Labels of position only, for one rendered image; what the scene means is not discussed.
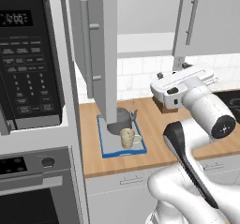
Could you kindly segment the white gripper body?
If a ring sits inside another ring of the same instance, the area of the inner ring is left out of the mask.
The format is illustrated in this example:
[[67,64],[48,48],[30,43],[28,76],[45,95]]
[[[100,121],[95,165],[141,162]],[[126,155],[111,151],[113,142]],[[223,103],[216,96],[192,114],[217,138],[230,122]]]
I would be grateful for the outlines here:
[[150,88],[154,96],[157,98],[163,98],[163,94],[166,90],[174,88],[180,82],[192,77],[198,77],[203,82],[215,79],[212,68],[192,66],[176,71],[174,74],[167,77],[153,81],[150,84]]

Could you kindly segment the grey cabinet door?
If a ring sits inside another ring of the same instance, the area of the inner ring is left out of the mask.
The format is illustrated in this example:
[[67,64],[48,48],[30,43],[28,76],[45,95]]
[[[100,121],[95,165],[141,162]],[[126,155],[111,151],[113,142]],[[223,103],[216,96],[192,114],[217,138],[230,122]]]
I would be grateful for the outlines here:
[[[81,0],[66,0],[73,60],[85,80]],[[87,0],[89,22],[99,29],[90,32],[94,97],[102,117],[108,124],[117,119],[117,0]]]
[[186,45],[192,0],[180,0],[174,57],[240,53],[240,0],[199,0],[190,45]]

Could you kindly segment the grey kettle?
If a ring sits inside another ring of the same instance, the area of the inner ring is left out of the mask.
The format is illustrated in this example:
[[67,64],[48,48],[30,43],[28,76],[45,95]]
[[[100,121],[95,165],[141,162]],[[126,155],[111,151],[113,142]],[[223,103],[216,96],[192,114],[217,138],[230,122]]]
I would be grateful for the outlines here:
[[131,112],[123,107],[117,109],[117,121],[107,125],[107,129],[113,135],[119,135],[124,128],[132,128],[132,123],[136,120],[137,111]]

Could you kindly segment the beige mug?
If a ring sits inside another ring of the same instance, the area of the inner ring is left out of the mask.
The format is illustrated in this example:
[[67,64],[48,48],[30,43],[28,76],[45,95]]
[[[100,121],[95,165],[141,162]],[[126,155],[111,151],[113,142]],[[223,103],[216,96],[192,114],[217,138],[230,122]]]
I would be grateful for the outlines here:
[[124,128],[120,131],[120,139],[123,148],[131,149],[134,144],[137,144],[142,140],[142,136],[136,134],[131,128]]

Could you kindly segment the blue tray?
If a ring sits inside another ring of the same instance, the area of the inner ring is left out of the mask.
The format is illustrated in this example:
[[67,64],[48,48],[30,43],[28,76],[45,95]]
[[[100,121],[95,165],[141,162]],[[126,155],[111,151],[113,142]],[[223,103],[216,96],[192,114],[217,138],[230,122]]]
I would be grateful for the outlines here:
[[147,153],[144,140],[135,143],[131,149],[123,148],[120,137],[111,134],[107,130],[107,125],[100,114],[97,116],[97,128],[100,150],[103,158],[134,156]]

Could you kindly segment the black sink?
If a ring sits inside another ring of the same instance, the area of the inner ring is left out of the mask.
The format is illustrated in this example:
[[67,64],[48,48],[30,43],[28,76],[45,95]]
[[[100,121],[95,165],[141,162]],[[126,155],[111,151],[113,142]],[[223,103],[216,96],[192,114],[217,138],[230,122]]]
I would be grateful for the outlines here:
[[238,124],[240,124],[240,90],[215,92],[231,110]]

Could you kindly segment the white drawer front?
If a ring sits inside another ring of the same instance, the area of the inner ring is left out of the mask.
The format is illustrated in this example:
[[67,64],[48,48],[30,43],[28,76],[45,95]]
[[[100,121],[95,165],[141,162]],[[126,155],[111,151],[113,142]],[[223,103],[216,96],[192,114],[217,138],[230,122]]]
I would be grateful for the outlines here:
[[214,163],[224,164],[224,168],[212,171],[204,171],[206,176],[211,181],[222,185],[240,186],[240,155],[218,157],[200,161],[202,167],[205,164],[213,165]]
[[148,177],[158,168],[134,172],[123,172],[94,178],[87,178],[86,191],[89,196],[109,193],[121,189],[145,186]]

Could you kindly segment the black microwave oven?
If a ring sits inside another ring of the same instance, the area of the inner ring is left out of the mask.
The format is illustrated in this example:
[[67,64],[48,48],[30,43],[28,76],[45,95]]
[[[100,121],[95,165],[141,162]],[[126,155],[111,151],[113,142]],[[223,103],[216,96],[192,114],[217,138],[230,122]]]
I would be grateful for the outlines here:
[[0,0],[0,134],[62,123],[49,0]]

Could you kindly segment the black oven knob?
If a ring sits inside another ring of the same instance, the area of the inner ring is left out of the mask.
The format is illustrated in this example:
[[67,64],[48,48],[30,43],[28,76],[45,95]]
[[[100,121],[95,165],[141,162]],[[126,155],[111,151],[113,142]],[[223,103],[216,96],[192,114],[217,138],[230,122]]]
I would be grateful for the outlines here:
[[44,168],[51,168],[55,163],[55,159],[53,157],[44,157],[41,161],[41,164]]

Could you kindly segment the grey built-in oven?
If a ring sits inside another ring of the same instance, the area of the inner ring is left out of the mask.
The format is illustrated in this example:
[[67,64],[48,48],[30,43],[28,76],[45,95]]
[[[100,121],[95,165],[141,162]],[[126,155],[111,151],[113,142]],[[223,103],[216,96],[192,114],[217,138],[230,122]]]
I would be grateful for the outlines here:
[[69,147],[0,155],[0,224],[81,224]]

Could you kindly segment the white wall cabinet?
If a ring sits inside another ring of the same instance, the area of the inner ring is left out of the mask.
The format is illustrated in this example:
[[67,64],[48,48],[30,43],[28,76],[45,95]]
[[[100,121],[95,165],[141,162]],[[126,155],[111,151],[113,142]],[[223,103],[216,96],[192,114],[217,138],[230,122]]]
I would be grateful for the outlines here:
[[180,0],[117,0],[119,58],[171,55]]

